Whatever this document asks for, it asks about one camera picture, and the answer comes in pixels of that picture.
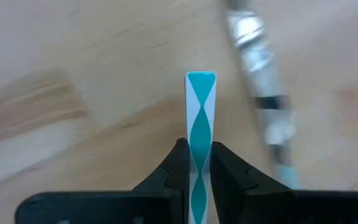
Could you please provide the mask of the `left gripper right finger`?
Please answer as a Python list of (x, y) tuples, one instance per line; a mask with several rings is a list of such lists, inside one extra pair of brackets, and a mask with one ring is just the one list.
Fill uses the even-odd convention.
[(294, 193), (220, 142), (210, 169), (220, 224), (294, 224)]

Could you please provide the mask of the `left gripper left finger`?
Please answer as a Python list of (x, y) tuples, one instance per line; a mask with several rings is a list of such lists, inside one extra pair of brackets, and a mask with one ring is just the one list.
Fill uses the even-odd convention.
[(179, 224), (189, 222), (190, 149), (185, 138), (177, 139), (173, 149), (158, 167), (133, 189), (135, 192), (176, 194), (173, 212)]

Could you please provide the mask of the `fork with teal patterned handle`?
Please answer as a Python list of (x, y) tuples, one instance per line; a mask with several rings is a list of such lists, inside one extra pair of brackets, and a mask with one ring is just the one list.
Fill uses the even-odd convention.
[(207, 224), (215, 107), (216, 75), (188, 72), (185, 109), (186, 140), (190, 149), (189, 224)]

